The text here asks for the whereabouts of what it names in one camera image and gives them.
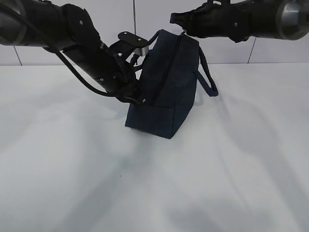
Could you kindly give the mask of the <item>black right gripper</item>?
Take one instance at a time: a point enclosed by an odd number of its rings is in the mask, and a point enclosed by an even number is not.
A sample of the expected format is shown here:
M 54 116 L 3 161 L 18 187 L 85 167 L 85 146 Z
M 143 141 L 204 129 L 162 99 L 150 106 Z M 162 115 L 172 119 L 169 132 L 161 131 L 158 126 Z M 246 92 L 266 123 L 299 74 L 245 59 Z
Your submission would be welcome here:
M 186 34 L 190 36 L 199 36 L 200 32 L 197 28 L 197 17 L 199 12 L 191 10 L 183 13 L 172 13 L 170 15 L 170 23 L 180 26 Z

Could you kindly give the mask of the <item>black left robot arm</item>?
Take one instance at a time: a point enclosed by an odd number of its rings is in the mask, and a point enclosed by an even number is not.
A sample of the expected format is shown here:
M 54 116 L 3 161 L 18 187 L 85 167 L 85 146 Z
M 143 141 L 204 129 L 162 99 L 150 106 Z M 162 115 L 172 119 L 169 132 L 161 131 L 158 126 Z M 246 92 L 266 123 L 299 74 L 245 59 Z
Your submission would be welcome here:
M 106 45 L 88 12 L 48 0 L 3 0 L 0 43 L 41 47 L 55 54 L 90 91 L 124 103 L 145 102 L 135 62 L 148 52 L 148 41 L 128 31 Z

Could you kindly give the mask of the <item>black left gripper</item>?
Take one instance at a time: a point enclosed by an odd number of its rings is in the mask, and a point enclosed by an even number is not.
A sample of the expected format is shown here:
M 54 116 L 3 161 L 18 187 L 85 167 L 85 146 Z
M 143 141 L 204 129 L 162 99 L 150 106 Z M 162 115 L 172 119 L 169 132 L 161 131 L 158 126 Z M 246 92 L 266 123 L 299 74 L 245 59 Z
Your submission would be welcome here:
M 142 65 L 136 66 L 139 55 L 134 55 L 130 62 L 116 56 L 115 68 L 108 74 L 106 91 L 115 94 L 115 97 L 125 103 L 140 104 L 142 90 L 136 72 Z

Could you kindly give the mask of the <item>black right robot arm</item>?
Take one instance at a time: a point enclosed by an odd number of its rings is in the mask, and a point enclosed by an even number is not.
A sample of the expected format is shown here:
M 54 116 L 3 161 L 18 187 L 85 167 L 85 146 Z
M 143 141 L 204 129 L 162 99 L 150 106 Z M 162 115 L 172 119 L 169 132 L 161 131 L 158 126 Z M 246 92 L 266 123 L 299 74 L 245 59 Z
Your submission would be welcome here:
M 309 32 L 307 0 L 208 0 L 196 9 L 172 13 L 170 23 L 197 38 L 249 37 L 295 41 Z

